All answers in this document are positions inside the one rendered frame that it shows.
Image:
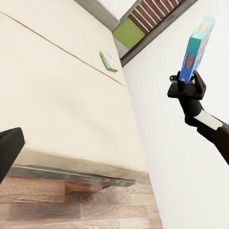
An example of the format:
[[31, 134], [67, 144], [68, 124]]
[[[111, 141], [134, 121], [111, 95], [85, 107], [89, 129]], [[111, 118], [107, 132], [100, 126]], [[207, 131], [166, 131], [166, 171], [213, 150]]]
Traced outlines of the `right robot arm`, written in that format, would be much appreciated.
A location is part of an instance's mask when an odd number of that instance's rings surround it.
[[197, 70], [194, 70], [188, 84], [180, 81], [179, 76], [180, 71], [177, 76], [170, 76], [172, 84], [167, 93], [168, 97], [178, 98], [185, 114], [185, 123], [188, 126], [198, 127], [197, 131], [214, 143], [217, 128], [229, 129], [229, 124], [204, 111], [200, 100], [203, 99], [207, 87]]

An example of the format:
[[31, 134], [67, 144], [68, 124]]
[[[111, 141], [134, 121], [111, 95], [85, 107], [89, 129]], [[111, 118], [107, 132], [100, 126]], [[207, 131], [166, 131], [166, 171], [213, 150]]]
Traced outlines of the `board game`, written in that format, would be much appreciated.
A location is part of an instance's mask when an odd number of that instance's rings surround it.
[[118, 69], [115, 65], [115, 62], [113, 61], [112, 57], [110, 54], [100, 51], [101, 57], [107, 67], [107, 69], [114, 71], [114, 72], [118, 72]]
[[204, 16], [202, 21], [190, 35], [180, 71], [180, 81], [188, 84], [193, 76], [194, 70], [197, 70], [197, 67], [199, 66], [204, 55], [204, 51], [212, 32], [215, 20], [216, 18]]

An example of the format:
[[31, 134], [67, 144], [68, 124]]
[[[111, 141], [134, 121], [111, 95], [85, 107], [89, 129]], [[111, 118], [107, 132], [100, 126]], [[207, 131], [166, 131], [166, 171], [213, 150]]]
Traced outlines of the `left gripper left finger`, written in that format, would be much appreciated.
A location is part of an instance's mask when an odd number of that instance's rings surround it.
[[0, 184], [25, 145], [20, 127], [0, 132]]

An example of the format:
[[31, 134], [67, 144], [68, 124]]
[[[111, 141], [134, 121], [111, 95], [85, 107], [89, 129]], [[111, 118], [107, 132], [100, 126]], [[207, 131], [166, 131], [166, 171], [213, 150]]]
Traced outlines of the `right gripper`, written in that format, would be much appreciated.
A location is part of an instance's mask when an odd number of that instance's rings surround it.
[[178, 98], [182, 109], [185, 111], [192, 111], [198, 107], [207, 88], [197, 70], [194, 70], [193, 75], [195, 84], [187, 84], [179, 80], [179, 71], [177, 73], [177, 83], [172, 83], [167, 93], [169, 98]]

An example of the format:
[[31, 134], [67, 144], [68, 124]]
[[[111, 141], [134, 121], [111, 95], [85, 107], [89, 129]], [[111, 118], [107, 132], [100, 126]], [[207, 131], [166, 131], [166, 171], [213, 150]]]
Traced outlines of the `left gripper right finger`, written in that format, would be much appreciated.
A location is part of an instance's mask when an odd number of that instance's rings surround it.
[[214, 138], [214, 144], [229, 165], [229, 129], [228, 128], [224, 128], [224, 127], [217, 128], [215, 138]]

